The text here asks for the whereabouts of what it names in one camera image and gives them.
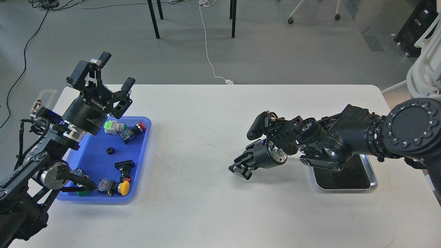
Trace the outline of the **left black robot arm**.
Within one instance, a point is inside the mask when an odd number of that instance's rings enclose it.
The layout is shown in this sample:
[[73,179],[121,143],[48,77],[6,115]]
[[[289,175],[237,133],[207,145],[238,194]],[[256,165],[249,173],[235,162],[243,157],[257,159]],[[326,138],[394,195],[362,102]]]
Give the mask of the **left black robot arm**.
[[98,59],[79,61],[67,85],[79,91],[63,115],[41,106],[37,100],[31,119],[20,121],[19,141],[23,142],[24,123],[40,137],[27,150],[19,149],[11,175],[1,179],[1,247],[15,239],[28,240],[47,226],[48,209],[60,192],[95,189],[90,179],[75,175],[63,160],[69,149],[78,150],[85,134],[96,135],[107,116],[120,119],[132,104],[130,90],[135,83],[128,77],[120,91],[112,92],[101,80],[101,69],[110,59],[103,52]]

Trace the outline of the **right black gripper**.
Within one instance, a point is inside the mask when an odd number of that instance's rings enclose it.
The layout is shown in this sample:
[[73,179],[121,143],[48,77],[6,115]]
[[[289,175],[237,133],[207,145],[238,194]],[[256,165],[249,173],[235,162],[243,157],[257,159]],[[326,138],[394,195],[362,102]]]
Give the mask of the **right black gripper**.
[[228,169],[249,180],[257,168],[273,168],[283,165],[288,155],[270,140],[257,140],[245,147]]

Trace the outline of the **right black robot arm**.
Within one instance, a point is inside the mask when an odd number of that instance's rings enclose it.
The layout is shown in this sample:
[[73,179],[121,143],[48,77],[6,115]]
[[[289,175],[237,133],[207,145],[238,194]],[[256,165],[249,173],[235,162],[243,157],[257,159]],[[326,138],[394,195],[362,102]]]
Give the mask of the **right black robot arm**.
[[342,171],[355,154],[403,157],[413,168],[426,169],[433,185],[440,183],[440,102],[415,98],[379,116],[368,109],[347,105],[332,116],[291,120],[265,111],[247,132],[252,141],[229,170],[250,179],[258,168],[272,168],[301,152],[304,165]]

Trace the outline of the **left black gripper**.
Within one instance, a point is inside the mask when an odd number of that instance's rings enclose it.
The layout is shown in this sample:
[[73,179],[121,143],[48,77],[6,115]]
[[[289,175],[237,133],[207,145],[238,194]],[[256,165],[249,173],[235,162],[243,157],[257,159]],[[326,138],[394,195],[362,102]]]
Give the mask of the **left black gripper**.
[[128,77],[117,92],[103,86],[101,69],[111,56],[109,52],[102,52],[98,59],[79,61],[66,78],[67,86],[81,94],[68,107],[62,120],[91,135],[99,132],[108,115],[120,119],[133,102],[130,91],[136,79]]

